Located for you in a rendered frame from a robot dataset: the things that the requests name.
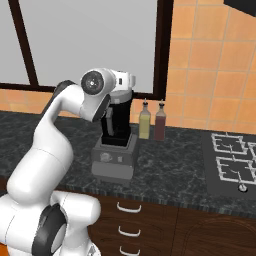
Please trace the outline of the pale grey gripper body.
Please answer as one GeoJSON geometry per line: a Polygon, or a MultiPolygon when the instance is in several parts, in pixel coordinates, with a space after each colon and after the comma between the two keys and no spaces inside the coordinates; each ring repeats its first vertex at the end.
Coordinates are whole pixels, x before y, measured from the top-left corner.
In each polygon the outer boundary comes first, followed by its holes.
{"type": "Polygon", "coordinates": [[[110,93],[112,104],[123,104],[132,98],[132,90],[118,90],[110,93]]]}

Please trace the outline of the black blender jar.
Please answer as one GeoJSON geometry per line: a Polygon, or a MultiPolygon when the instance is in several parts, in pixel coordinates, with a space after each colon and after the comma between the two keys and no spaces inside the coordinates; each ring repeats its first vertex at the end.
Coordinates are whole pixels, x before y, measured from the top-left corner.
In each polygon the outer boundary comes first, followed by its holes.
{"type": "Polygon", "coordinates": [[[130,128],[130,108],[132,100],[111,104],[101,119],[101,141],[106,145],[123,146],[128,143],[130,128]]]}

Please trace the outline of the yellow oil bottle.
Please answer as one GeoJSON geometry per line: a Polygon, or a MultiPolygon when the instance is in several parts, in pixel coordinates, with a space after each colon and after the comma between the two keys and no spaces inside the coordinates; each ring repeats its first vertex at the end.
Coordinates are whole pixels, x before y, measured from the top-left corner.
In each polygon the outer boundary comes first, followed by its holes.
{"type": "Polygon", "coordinates": [[[151,114],[148,110],[148,102],[144,101],[139,115],[139,138],[148,139],[150,135],[151,114]]]}

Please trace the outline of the dark red sauce bottle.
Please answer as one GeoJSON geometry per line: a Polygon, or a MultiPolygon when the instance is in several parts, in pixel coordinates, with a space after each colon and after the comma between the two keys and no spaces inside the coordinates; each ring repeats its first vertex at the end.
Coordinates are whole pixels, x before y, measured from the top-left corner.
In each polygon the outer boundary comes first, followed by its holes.
{"type": "Polygon", "coordinates": [[[159,110],[155,115],[154,139],[163,141],[165,138],[166,114],[164,112],[165,104],[159,103],[159,110]]]}

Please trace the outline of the dark framed window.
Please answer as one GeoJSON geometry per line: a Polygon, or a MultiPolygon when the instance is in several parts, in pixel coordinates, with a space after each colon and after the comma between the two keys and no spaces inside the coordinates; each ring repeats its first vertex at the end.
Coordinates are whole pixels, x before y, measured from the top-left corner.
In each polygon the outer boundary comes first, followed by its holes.
{"type": "Polygon", "coordinates": [[[0,0],[10,12],[27,75],[6,79],[0,31],[0,89],[52,92],[94,68],[136,77],[136,99],[166,97],[174,0],[0,0]]]}

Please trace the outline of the dark wood drawer front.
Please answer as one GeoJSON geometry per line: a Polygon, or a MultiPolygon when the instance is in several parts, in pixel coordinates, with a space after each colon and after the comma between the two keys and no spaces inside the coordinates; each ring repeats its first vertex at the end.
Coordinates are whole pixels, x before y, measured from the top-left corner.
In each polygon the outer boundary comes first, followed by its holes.
{"type": "Polygon", "coordinates": [[[110,196],[99,196],[98,199],[102,206],[102,216],[128,219],[131,221],[166,223],[167,225],[171,225],[176,222],[178,210],[172,206],[110,196]],[[131,209],[137,209],[141,205],[141,212],[132,214],[119,211],[116,207],[117,202],[119,202],[122,207],[131,209]]]}
{"type": "Polygon", "coordinates": [[[171,256],[171,249],[163,246],[151,246],[119,241],[96,241],[95,244],[101,252],[101,256],[122,256],[119,247],[123,246],[126,251],[137,252],[140,256],[171,256]]]}
{"type": "Polygon", "coordinates": [[[151,221],[131,221],[128,219],[117,219],[103,217],[91,226],[91,232],[94,236],[102,235],[106,237],[118,237],[135,242],[158,243],[163,241],[172,241],[172,227],[164,223],[153,223],[151,221]],[[137,233],[141,229],[139,237],[126,237],[118,232],[118,226],[126,232],[137,233]]]}

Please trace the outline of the dark grey hob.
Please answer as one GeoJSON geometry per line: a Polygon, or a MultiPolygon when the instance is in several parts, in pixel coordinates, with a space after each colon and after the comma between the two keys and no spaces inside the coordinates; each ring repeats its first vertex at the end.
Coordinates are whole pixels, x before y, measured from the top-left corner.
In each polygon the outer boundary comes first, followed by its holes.
{"type": "Polygon", "coordinates": [[[256,200],[256,135],[202,131],[201,141],[208,193],[256,200]]]}

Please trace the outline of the black range hood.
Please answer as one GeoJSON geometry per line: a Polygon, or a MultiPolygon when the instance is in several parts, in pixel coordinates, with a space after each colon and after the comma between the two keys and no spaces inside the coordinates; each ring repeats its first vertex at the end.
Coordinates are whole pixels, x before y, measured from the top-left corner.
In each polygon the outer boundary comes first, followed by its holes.
{"type": "Polygon", "coordinates": [[[224,0],[224,4],[256,17],[256,0],[224,0]]]}

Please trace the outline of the dark wood cupboard door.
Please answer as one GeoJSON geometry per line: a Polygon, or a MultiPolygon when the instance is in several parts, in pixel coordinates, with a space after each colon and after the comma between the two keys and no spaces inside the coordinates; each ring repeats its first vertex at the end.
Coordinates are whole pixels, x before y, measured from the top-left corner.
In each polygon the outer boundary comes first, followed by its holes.
{"type": "Polygon", "coordinates": [[[256,256],[256,220],[180,208],[171,256],[256,256]]]}

